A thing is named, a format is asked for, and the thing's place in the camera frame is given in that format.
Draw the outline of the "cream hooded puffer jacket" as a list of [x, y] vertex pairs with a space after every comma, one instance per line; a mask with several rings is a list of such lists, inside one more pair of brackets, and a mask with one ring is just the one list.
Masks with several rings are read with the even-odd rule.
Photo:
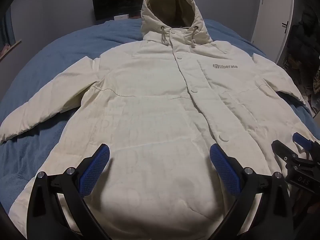
[[109, 146], [87, 203], [114, 239], [205, 239], [231, 198], [209, 160], [218, 144], [255, 172], [285, 172], [279, 140], [314, 135], [279, 93], [304, 102], [274, 62], [210, 37], [194, 0], [143, 0], [143, 39], [83, 57], [1, 124], [1, 143], [74, 109], [41, 170], [59, 174]]

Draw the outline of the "dark cluttered clothes rack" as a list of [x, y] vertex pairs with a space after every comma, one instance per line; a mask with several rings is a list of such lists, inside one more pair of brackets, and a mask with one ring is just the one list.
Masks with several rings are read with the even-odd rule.
[[319, 112], [319, 18], [305, 8], [291, 27], [284, 68], [315, 114]]

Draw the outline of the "blue fleece bed blanket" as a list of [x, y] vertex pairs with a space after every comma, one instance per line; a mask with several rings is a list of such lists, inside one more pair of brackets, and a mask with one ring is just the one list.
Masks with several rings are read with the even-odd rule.
[[[140, 25], [140, 20], [108, 21], [75, 31], [44, 47], [18, 73], [1, 100], [1, 119], [84, 56], [95, 58], [113, 47], [140, 41]], [[1, 204], [6, 211], [56, 145], [74, 112], [72, 109], [58, 114], [8, 145], [1, 145]]]

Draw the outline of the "white box on desk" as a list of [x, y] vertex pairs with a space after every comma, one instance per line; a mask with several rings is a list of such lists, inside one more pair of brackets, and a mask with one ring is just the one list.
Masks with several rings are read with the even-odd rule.
[[114, 16], [114, 20], [115, 21], [127, 20], [127, 19], [129, 19], [129, 15], [128, 14]]

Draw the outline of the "black monitor screen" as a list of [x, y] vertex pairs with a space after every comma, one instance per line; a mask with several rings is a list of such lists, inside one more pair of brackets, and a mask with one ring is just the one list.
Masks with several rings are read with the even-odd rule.
[[96, 21], [118, 15], [133, 15], [142, 8], [143, 0], [92, 0]]

